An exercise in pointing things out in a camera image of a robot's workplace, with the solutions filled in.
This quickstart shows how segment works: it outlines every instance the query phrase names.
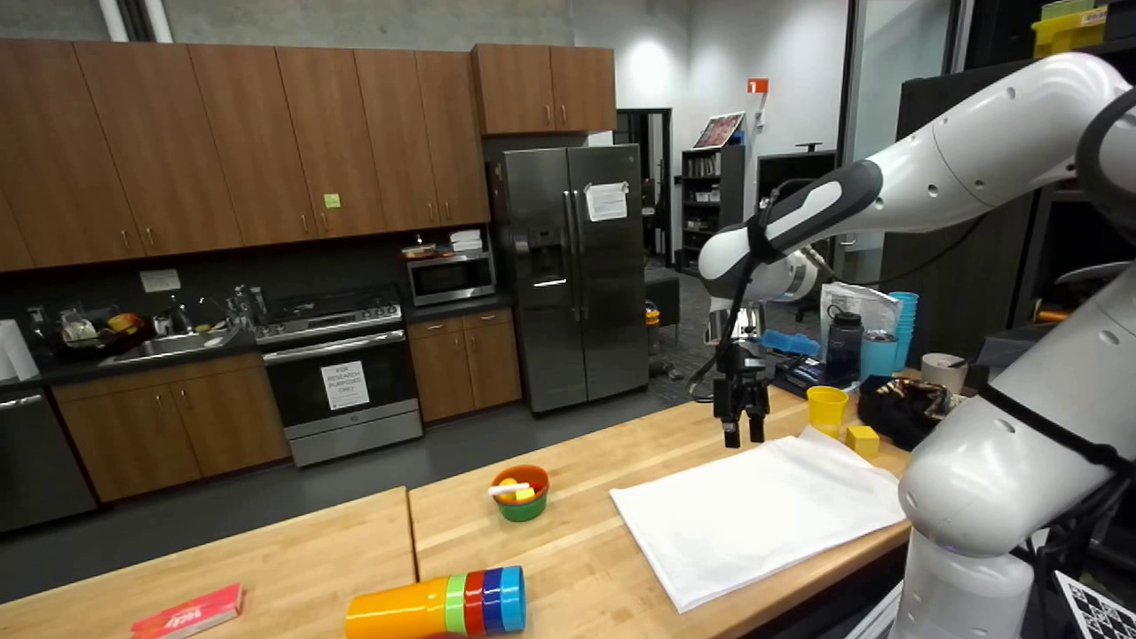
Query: floor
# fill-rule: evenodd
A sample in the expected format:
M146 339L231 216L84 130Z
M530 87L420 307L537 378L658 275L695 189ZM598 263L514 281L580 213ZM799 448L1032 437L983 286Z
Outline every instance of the floor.
M690 395L690 372L710 359L705 291L680 281L680 324L654 332L654 375L638 395L533 420L527 405L426 424L424 439L325 461L316 467L265 466L197 481L99 515L44 526L0 540L0 601L115 572L136 559L199 547L291 515L330 508L386 486L424 486L533 448L570 439Z

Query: wooden countertop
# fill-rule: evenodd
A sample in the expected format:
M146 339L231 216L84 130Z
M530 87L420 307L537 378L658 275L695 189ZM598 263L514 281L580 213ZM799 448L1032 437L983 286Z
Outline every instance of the wooden countertop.
M769 396L767 437L799 431L807 405L780 391ZM527 526L503 523L485 499L489 480L512 461L431 481L413 489L420 573L522 565L533 639L741 636L907 542L902 523L679 615L606 489L729 454L710 405L679 405L514 458L549 473L549 502ZM907 452L883 444L880 466L902 473Z
M4 603L0 636L123 639L133 620L226 582L244 586L244 615L208 639L344 636L353 596L417 582L413 552L407 492L386 489Z

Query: brown cabinet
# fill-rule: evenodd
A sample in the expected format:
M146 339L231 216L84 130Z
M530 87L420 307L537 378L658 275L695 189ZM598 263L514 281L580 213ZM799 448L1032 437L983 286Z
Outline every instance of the brown cabinet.
M4 271L142 250L71 41L0 41L0 127Z
M84 41L81 73L108 127L146 254L241 243L183 46Z
M244 243L316 237L278 54L191 46L187 55Z
M424 422L522 396L508 307L413 324Z
M356 50L378 179L393 227L485 224L485 170L466 54Z
M356 54L278 50L278 60L321 233L349 237L396 227L381 208L386 179L378 179Z
M612 50L475 46L484 130L612 130Z
M57 388L104 499L286 458L254 355Z

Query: upper cabinet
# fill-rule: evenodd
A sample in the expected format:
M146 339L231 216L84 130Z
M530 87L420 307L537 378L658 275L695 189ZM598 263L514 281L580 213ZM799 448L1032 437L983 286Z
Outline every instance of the upper cabinet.
M353 50L278 50L309 203L322 237L381 233L396 227L381 208L386 184L367 130Z
M297 142L272 50L191 46L191 69L217 136L244 243L316 237Z
M475 46L485 136L612 130L612 50Z
M356 60L386 216L396 227L485 224L470 55L360 50Z
M241 243L183 46L75 46L146 254Z
M142 233L66 41L0 41L4 271L142 254Z

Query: stainless steel refrigerator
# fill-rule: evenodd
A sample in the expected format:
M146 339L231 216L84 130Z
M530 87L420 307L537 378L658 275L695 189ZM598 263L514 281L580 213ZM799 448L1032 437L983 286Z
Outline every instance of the stainless steel refrigerator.
M645 388L638 145L499 150L489 179L530 408Z

